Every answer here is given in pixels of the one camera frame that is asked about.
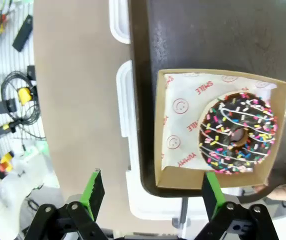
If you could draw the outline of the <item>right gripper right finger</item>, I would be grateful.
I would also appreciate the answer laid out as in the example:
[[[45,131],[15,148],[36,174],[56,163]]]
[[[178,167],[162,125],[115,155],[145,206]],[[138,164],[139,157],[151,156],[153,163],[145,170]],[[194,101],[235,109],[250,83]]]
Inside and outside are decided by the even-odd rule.
[[[196,240],[222,240],[226,234],[241,240],[277,240],[278,234],[268,209],[263,204],[248,208],[228,201],[214,172],[203,175],[202,198],[208,223],[195,237]]]

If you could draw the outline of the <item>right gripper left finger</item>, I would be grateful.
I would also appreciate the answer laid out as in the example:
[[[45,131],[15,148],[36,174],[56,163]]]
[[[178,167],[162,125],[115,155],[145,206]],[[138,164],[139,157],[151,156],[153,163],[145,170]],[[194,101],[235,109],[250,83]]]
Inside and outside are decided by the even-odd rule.
[[[77,233],[79,240],[107,240],[96,223],[105,195],[100,169],[95,169],[79,200],[60,208],[41,205],[26,233],[28,240],[62,240],[68,233]]]

